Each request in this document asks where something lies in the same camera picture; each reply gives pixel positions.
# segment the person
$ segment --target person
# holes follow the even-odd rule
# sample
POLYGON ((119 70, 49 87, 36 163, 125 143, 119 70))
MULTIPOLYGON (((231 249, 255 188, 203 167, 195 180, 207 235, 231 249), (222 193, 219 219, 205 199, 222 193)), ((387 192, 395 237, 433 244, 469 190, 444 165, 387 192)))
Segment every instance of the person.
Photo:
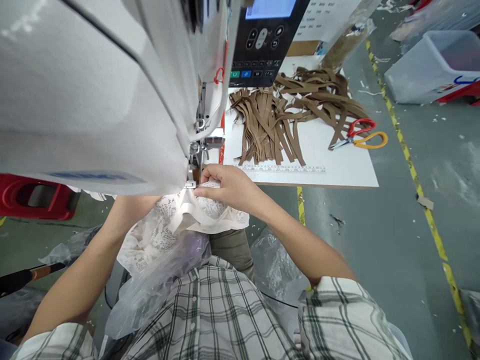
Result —
MULTIPOLYGON (((409 359, 385 314, 340 254, 233 166, 208 165, 194 193, 265 222, 311 283, 299 306, 300 346, 280 326, 253 280, 243 231, 214 236, 212 257, 172 286, 124 353, 125 359, 409 359)), ((118 196, 100 231, 39 305, 12 359, 94 359, 85 328, 129 229, 158 196, 118 196)))

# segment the red stool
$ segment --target red stool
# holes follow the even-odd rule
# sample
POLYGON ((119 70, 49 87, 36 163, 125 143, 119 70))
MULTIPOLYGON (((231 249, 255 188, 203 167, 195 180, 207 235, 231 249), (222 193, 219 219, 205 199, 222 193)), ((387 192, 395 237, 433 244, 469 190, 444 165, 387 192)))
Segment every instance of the red stool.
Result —
POLYGON ((68 186, 55 182, 0 174, 0 217, 70 220, 75 210, 70 210, 69 205, 75 194, 68 186), (32 205, 34 193, 38 199, 32 205))
MULTIPOLYGON (((448 94, 442 98, 439 98, 437 101, 439 103, 449 103, 453 100, 456 100, 458 98, 462 98, 465 96, 470 96, 470 97, 480 97, 480 81, 474 82, 473 84, 470 84, 468 86, 465 86, 461 88, 460 90, 457 90, 451 94, 448 94)), ((477 99, 470 105, 472 106, 480 106, 480 99, 477 99)))

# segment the ruler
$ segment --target ruler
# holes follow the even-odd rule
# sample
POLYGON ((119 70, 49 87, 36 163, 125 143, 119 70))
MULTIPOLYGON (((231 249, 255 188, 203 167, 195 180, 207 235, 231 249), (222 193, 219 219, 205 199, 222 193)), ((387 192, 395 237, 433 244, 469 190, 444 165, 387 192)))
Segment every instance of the ruler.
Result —
POLYGON ((268 174, 302 174, 302 175, 326 175, 325 166, 299 166, 299 165, 269 165, 269 164, 246 164, 238 166, 244 173, 268 173, 268 174))

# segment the sewing machine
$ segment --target sewing machine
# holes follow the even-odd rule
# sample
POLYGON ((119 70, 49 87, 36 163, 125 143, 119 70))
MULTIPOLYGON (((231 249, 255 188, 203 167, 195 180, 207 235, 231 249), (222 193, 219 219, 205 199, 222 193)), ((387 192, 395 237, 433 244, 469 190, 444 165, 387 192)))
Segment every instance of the sewing machine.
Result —
POLYGON ((308 2, 3 2, 0 172, 106 194, 195 187, 228 84, 273 81, 308 2), (256 76, 255 59, 275 64, 256 76))

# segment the hand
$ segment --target hand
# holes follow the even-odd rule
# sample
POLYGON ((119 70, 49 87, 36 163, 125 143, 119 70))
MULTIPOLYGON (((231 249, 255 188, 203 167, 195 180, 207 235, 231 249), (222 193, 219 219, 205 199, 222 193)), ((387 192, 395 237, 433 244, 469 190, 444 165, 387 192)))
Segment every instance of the hand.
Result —
POLYGON ((200 183, 220 181, 220 188, 200 187, 194 194, 221 201, 228 206, 262 218, 273 202, 242 170, 235 166, 210 164, 201 173, 200 183))
POLYGON ((118 195, 102 229, 107 227, 116 234, 126 234, 133 225, 147 216, 161 198, 118 195))

